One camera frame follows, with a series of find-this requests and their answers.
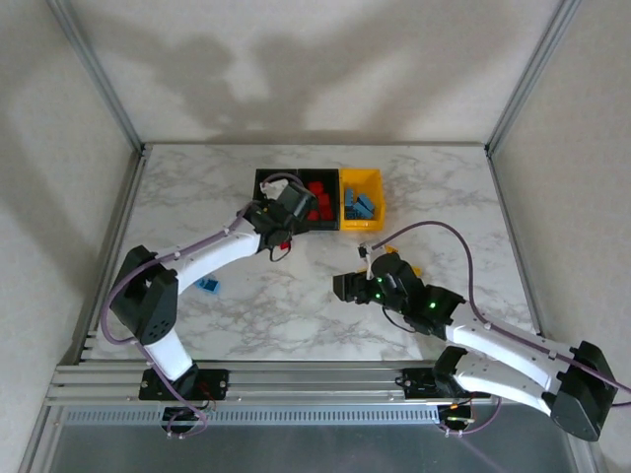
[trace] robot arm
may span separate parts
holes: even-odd
[[[582,342],[573,348],[487,315],[481,320],[462,296],[424,285],[397,253],[376,258],[369,268],[370,274],[335,276],[333,292],[345,302],[394,310],[417,332],[453,344],[434,368],[444,392],[495,394],[545,413],[576,437],[598,439],[617,389],[563,361],[574,360],[613,377],[598,347]],[[523,340],[544,345],[549,355]]]
[[[165,262],[154,264],[134,277],[114,298],[111,309],[182,396],[194,382],[196,366],[175,332],[177,297],[195,281],[222,266],[265,249],[271,251],[289,242],[292,235],[305,232],[305,218],[315,202],[306,189],[288,183],[277,199],[252,202],[233,228],[206,238],[218,236],[197,251],[168,260],[162,256],[179,255],[190,245],[159,252],[141,245],[127,253],[116,283],[149,261]]]

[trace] blue block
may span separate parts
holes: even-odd
[[[344,207],[353,206],[353,189],[350,187],[344,192]]]
[[[359,202],[355,202],[355,205],[353,205],[353,210],[360,215],[361,219],[371,220],[373,218],[373,213]]]
[[[368,198],[366,194],[359,194],[357,197],[357,201],[362,204],[368,211],[373,214],[375,212],[375,204],[371,202],[371,199]]]
[[[219,288],[221,287],[219,281],[215,281],[212,278],[201,278],[195,281],[195,286],[202,291],[206,291],[207,293],[211,294],[219,293]]]

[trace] black bin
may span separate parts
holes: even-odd
[[[338,169],[257,169],[254,178],[254,200],[262,200],[263,193],[260,190],[260,183],[268,176],[276,172],[287,172],[297,176],[309,188],[310,182],[319,181],[324,187],[324,193],[328,194],[333,220],[307,221],[307,228],[310,231],[331,231],[339,230],[339,171]]]

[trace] white marble surface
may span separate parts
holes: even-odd
[[[360,241],[419,220],[447,222],[471,245],[480,307],[531,330],[517,265],[482,148],[160,145],[153,150],[124,239],[158,250],[219,229],[251,197],[257,168],[379,168],[386,226],[377,234],[310,233],[271,263],[267,253],[217,271],[218,296],[197,288],[179,300],[176,329],[198,360],[435,359],[440,340],[392,327],[381,309],[340,302],[331,276],[362,267]],[[466,294],[465,257],[442,229],[424,228],[393,243],[420,266],[426,283]],[[114,317],[113,332],[126,329]],[[98,334],[92,359],[136,359]]]

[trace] red block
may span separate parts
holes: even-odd
[[[324,192],[324,184],[322,184],[319,180],[315,180],[314,182],[309,182],[307,184],[307,189],[313,195],[320,195],[322,192]]]
[[[330,207],[331,206],[331,199],[328,196],[328,194],[321,194],[317,197],[317,202],[319,204],[320,209],[322,207]]]
[[[330,207],[320,208],[319,215],[323,220],[326,220],[328,222],[332,222],[333,220],[335,220],[335,216],[333,215],[333,210]]]

